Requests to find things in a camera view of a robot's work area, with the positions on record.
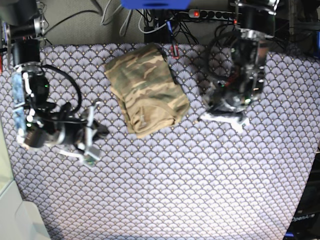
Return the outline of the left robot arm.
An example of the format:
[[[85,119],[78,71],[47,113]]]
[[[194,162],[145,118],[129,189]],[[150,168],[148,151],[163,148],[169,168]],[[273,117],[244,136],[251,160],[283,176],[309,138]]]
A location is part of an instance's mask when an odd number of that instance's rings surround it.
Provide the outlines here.
[[[219,40],[234,37],[230,46],[232,66],[228,76],[215,73],[207,62],[205,70],[212,88],[203,97],[206,110],[200,120],[229,123],[238,133],[250,120],[246,109],[257,101],[264,88],[267,40],[275,35],[277,0],[235,1],[235,29],[210,41],[205,57],[210,58]]]

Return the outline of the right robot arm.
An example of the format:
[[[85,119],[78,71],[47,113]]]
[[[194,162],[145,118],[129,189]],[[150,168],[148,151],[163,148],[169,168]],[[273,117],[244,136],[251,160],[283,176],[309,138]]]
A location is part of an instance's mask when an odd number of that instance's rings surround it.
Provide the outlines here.
[[[76,152],[60,150],[60,154],[78,158],[91,168],[100,159],[96,140],[105,138],[109,131],[94,119],[99,100],[93,102],[80,118],[76,113],[82,104],[82,94],[76,81],[53,65],[43,64],[40,42],[44,39],[45,19],[34,0],[3,0],[0,18],[4,22],[7,65],[11,75],[13,119],[17,142],[26,149],[43,146],[72,145]],[[67,79],[77,94],[77,105],[65,103],[59,111],[48,101],[50,84],[45,71],[51,70]]]

